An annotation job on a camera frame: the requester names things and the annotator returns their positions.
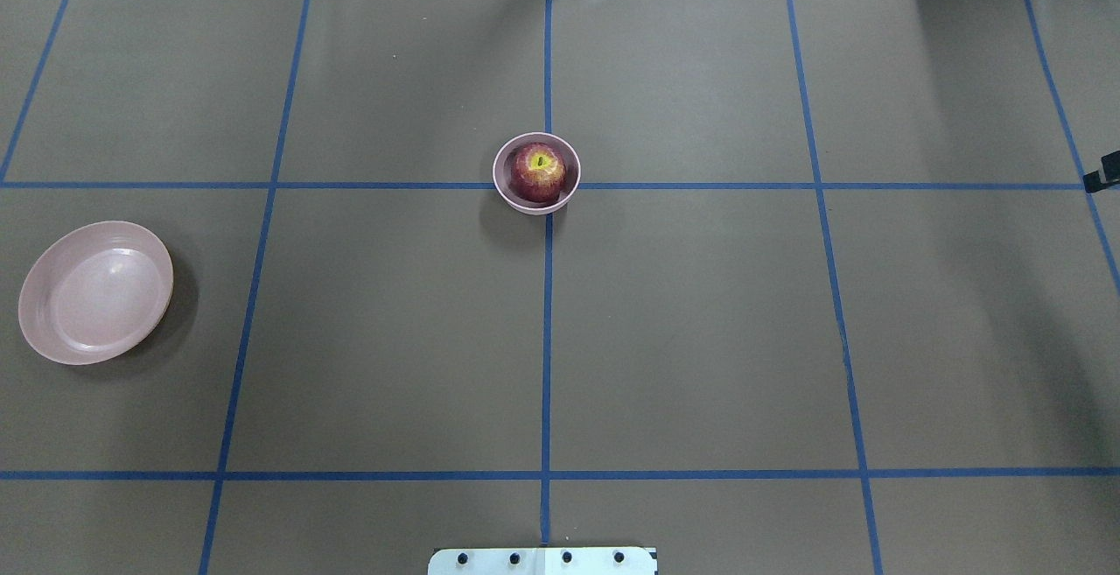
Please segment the red apple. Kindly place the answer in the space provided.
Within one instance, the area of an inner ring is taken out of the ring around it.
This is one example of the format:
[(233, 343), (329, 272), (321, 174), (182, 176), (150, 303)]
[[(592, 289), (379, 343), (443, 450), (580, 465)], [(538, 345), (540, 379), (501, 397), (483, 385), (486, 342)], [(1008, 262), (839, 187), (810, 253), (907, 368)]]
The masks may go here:
[(520, 200), (549, 204), (564, 187), (564, 158), (544, 142), (529, 142), (515, 150), (508, 168), (508, 187)]

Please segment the pink bowl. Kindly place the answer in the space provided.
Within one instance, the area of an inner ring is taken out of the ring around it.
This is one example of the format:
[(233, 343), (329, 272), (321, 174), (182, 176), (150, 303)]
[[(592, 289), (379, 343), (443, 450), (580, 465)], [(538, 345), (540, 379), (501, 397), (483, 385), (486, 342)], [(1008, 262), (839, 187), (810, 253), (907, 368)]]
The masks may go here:
[[(553, 201), (553, 203), (540, 204), (520, 200), (512, 192), (511, 187), (508, 187), (508, 168), (511, 168), (513, 155), (517, 148), (529, 142), (551, 145), (551, 147), (556, 148), (557, 152), (563, 156), (567, 176), (564, 176), (563, 191), (561, 191), (559, 200)], [(572, 145), (561, 139), (561, 137), (547, 132), (533, 132), (512, 137), (507, 143), (503, 143), (500, 152), (493, 157), (492, 165), (493, 187), (500, 192), (501, 200), (504, 200), (508, 204), (508, 207), (528, 215), (545, 215), (563, 208), (564, 204), (569, 200), (572, 200), (576, 191), (579, 188), (581, 173), (584, 173), (581, 171), (581, 164)]]

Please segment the pink plate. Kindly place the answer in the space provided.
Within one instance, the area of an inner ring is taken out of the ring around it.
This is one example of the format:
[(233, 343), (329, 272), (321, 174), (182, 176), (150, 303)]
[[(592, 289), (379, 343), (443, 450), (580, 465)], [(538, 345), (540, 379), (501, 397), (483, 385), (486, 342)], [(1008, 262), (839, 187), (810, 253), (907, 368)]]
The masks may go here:
[(172, 281), (160, 237), (132, 221), (96, 221), (45, 249), (25, 276), (17, 322), (29, 347), (52, 362), (108, 362), (164, 319)]

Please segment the brown paper table cover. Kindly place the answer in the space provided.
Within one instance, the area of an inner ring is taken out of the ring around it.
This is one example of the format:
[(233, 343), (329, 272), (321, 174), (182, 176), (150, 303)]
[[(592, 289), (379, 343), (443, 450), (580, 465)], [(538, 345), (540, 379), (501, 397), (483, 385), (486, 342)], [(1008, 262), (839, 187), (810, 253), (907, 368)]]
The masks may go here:
[[(1117, 0), (3, 0), (3, 572), (1116, 574), (1116, 149)], [(96, 221), (171, 303), (63, 365)]]

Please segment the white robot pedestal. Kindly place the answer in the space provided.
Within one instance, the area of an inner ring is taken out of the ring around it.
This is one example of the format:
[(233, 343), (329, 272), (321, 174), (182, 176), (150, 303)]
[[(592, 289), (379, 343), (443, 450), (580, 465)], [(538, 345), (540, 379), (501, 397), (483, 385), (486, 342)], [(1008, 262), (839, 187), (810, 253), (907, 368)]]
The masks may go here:
[(428, 574), (657, 574), (657, 551), (637, 546), (460, 548), (433, 551)]

